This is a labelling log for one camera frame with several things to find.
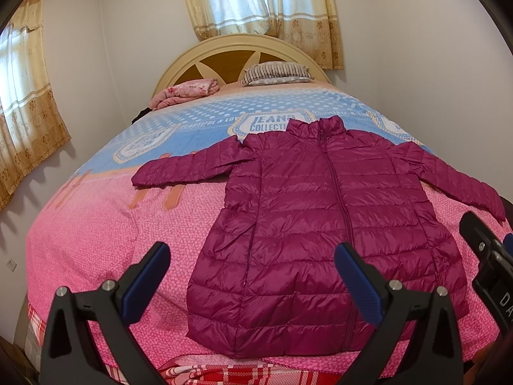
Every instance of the bed frame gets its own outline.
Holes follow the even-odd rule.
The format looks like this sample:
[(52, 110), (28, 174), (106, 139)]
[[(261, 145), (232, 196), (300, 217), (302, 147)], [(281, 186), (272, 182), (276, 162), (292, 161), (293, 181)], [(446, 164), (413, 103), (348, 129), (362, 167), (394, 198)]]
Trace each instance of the bed frame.
[(163, 74), (153, 95), (192, 79), (216, 78), (220, 86), (240, 81), (255, 64), (297, 62), (309, 68), (317, 81), (329, 79), (316, 62), (290, 43), (264, 35), (233, 34), (205, 40), (181, 55)]

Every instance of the jacket sleeve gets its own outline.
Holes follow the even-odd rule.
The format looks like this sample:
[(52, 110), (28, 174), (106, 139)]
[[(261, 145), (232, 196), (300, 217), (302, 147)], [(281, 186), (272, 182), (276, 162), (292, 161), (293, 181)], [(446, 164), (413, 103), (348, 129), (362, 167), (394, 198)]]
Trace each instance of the jacket sleeve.
[(206, 181), (254, 158), (255, 154), (232, 136), (194, 154), (151, 160), (132, 177), (132, 183), (134, 187), (158, 187)]
[(408, 166), (408, 173), (439, 188), (444, 194), (462, 203), (489, 211), (498, 221), (506, 220), (501, 198), (488, 184), (456, 171), (442, 159), (425, 151), (413, 142), (387, 149), (396, 159)]

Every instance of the jacket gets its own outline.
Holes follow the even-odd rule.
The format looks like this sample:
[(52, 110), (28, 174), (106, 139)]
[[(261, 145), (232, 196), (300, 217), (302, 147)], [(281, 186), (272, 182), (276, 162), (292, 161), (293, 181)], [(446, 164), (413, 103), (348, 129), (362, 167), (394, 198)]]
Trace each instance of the jacket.
[[(490, 186), (413, 142), (346, 130), (335, 116), (291, 119), (285, 132), (236, 136), (196, 154), (153, 160), (136, 187), (229, 175), (225, 207), (189, 281), (188, 337), (230, 358), (361, 350), (365, 324), (333, 263), (350, 242), (385, 279), (431, 292), (444, 285), (468, 312), (461, 255), (420, 180), (505, 220)], [(411, 336), (411, 328), (402, 339)]]

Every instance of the blue gripper pad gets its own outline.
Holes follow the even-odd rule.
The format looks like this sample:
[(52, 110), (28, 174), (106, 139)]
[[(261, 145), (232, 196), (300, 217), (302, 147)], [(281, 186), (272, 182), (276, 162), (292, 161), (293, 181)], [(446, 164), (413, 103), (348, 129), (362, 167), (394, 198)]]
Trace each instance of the blue gripper pad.
[[(129, 286), (122, 295), (120, 308), (121, 319), (127, 325), (140, 321), (170, 264), (171, 251), (168, 245), (156, 243), (140, 263), (127, 270), (125, 275), (127, 275)], [(136, 276), (130, 279), (129, 271), (132, 268), (134, 268), (133, 274)]]
[(344, 244), (338, 245), (335, 249), (335, 266), (347, 289), (349, 289), (353, 301), (360, 310), (363, 319), (367, 323), (378, 327), (384, 317), (383, 300), (365, 274), (363, 265), (370, 266), (365, 264), (359, 256), (354, 258)]
[(504, 245), (504, 248), (506, 249), (506, 251), (511, 256), (513, 256), (513, 235), (511, 233), (506, 235), (502, 244)]

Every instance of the jacket zipper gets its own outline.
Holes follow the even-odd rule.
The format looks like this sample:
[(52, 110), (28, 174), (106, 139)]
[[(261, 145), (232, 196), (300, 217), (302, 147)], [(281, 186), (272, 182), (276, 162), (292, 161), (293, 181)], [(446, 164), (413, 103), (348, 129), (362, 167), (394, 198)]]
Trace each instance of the jacket zipper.
[[(326, 162), (328, 164), (329, 171), (332, 174), (332, 180), (333, 180), (333, 185), (335, 186), (335, 193), (337, 195), (337, 201), (339, 203), (340, 210), (342, 211), (342, 214), (344, 216), (344, 223), (346, 225), (348, 241), (352, 246), (354, 246), (355, 244), (353, 241), (351, 219), (349, 218), (349, 213), (342, 201), (342, 194), (340, 193), (340, 185), (339, 185), (339, 180), (337, 178), (337, 172), (335, 171), (333, 162), (329, 158), (329, 155), (328, 155), (327, 137), (325, 135), (321, 135), (320, 139), (321, 140), (319, 140), (319, 144), (321, 146), (322, 153), (324, 154), (324, 158), (326, 159)], [(344, 345), (342, 347), (343, 351), (347, 351), (351, 344), (353, 330), (355, 329), (356, 316), (357, 316), (357, 308), (355, 306), (355, 303), (351, 302), (351, 310), (349, 313), (349, 322), (347, 324), (346, 339), (345, 339)]]

